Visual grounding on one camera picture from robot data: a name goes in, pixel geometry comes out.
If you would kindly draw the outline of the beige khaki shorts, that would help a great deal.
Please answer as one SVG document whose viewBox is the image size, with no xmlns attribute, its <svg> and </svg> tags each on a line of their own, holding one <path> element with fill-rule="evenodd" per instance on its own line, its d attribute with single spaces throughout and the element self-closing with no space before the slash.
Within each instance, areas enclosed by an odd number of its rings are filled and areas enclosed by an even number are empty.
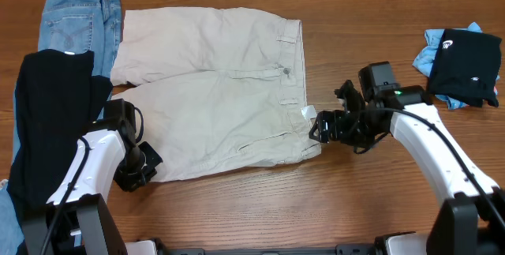
<svg viewBox="0 0 505 255">
<path fill-rule="evenodd" d="M 129 10 L 111 80 L 144 116 L 157 182 L 318 156 L 303 30 L 258 9 Z"/>
</svg>

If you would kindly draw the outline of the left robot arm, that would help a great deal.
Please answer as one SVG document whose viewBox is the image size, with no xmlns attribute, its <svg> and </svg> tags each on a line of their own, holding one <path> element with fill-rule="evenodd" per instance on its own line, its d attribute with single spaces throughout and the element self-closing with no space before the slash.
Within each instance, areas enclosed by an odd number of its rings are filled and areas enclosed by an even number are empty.
<svg viewBox="0 0 505 255">
<path fill-rule="evenodd" d="M 127 192 L 145 186 L 163 161 L 143 141 L 139 108 L 110 100 L 102 119 L 90 124 L 62 183 L 44 208 L 22 225 L 30 254 L 165 254 L 157 238 L 126 243 L 107 207 L 112 184 Z"/>
</svg>

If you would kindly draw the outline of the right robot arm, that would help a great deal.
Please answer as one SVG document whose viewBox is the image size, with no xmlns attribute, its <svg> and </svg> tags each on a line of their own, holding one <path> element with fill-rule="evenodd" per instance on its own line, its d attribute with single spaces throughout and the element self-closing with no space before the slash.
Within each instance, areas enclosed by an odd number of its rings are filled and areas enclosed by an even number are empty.
<svg viewBox="0 0 505 255">
<path fill-rule="evenodd" d="M 387 135 L 403 145 L 421 169 L 440 204 L 428 234 L 401 232 L 372 244 L 340 245 L 337 254 L 502 254 L 504 191 L 480 170 L 451 136 L 420 86 L 402 87 L 389 62 L 358 73 L 356 89 L 346 81 L 335 95 L 342 109 L 321 111 L 309 131 L 320 143 L 338 141 L 356 154 Z"/>
</svg>

